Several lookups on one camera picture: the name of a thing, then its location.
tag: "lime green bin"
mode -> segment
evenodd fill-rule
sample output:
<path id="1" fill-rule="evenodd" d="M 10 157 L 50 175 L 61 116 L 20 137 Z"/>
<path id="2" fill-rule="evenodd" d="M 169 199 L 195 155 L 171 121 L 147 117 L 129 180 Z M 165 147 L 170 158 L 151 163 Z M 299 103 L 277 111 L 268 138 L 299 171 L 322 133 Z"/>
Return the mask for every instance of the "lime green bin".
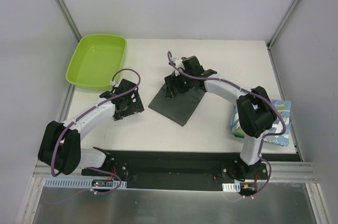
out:
<path id="1" fill-rule="evenodd" d="M 111 89 L 113 75 L 122 68 L 126 40 L 121 36 L 92 34 L 83 37 L 69 63 L 66 79 L 81 88 Z"/>

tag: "white wall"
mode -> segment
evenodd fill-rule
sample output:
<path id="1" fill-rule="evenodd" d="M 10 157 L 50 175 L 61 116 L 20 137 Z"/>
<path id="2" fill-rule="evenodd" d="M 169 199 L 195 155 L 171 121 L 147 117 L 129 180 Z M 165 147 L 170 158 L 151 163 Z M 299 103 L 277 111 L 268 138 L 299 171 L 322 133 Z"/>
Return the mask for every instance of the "white wall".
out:
<path id="1" fill-rule="evenodd" d="M 338 2 L 302 0 L 272 49 L 306 161 L 338 223 Z"/>
<path id="2" fill-rule="evenodd" d="M 65 0 L 82 35 L 271 39 L 292 0 Z"/>
<path id="3" fill-rule="evenodd" d="M 16 223 L 77 45 L 54 0 L 0 0 L 0 223 Z"/>

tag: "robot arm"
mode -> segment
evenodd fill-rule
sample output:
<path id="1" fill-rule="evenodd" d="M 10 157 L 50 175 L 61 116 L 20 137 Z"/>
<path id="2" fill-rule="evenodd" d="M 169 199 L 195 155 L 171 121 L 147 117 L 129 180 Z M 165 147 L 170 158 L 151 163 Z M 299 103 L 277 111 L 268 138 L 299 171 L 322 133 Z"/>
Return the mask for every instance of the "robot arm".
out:
<path id="1" fill-rule="evenodd" d="M 106 91 L 101 94 L 97 101 L 86 109 L 86 111 L 91 111 L 78 121 L 76 118 L 81 117 L 84 114 L 83 112 L 61 123 L 50 122 L 42 139 L 38 153 L 39 160 L 51 165 L 53 151 L 60 134 L 71 123 L 74 123 L 66 131 L 64 141 L 58 148 L 54 167 L 63 174 L 68 175 L 76 168 L 102 167 L 105 162 L 110 162 L 109 158 L 106 158 L 107 154 L 104 151 L 98 148 L 81 148 L 80 142 L 91 130 L 107 118 L 113 117 L 114 120 L 120 120 L 144 111 L 138 88 L 127 95 L 107 101 L 107 99 L 121 95 L 135 86 L 135 83 L 123 79 L 118 86 L 112 88 L 112 91 Z"/>
<path id="2" fill-rule="evenodd" d="M 245 132 L 244 144 L 240 153 L 241 175 L 245 178 L 260 164 L 259 151 L 262 134 L 272 127 L 277 116 L 273 110 L 259 98 L 249 95 L 230 84 L 224 84 L 224 79 L 214 70 L 204 70 L 195 56 L 189 58 L 171 59 L 176 69 L 165 77 L 166 97 L 175 98 L 177 94 L 184 94 L 189 89 L 202 89 L 216 94 L 237 106 L 239 123 Z M 252 93 L 260 95 L 270 101 L 263 87 L 256 87 Z"/>

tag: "dark gray cloth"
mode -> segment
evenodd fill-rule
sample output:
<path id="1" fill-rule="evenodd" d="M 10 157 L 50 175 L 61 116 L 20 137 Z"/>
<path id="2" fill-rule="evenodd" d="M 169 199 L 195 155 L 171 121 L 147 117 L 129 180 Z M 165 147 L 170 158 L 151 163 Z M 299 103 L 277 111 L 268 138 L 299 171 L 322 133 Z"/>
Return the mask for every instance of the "dark gray cloth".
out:
<path id="1" fill-rule="evenodd" d="M 204 91 L 190 89 L 185 94 L 177 94 L 175 98 L 166 98 L 165 89 L 166 84 L 159 90 L 148 107 L 184 126 L 202 100 Z"/>

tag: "white table surface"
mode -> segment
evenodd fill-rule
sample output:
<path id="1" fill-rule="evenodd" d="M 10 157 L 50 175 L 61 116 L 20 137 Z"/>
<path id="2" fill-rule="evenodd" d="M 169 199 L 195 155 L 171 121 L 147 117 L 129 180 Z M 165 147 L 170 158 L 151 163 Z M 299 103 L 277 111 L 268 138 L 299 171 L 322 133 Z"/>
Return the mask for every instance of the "white table surface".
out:
<path id="1" fill-rule="evenodd" d="M 264 41 L 128 39 L 123 67 L 133 68 L 141 75 L 139 94 L 145 110 L 116 122 L 112 118 L 104 121 L 83 139 L 81 147 L 131 151 L 241 151 L 242 139 L 235 138 L 229 126 L 233 105 L 216 95 L 206 93 L 184 127 L 148 108 L 163 85 L 164 77 L 173 72 L 167 61 L 168 50 L 173 57 L 195 55 L 205 70 L 214 69 L 248 89 L 260 85 L 271 99 L 280 99 Z M 137 81 L 131 72 L 122 72 L 122 78 Z M 68 117 L 93 104 L 102 92 L 76 87 Z M 293 140 L 290 139 L 288 147 L 265 143 L 263 153 L 295 153 Z"/>

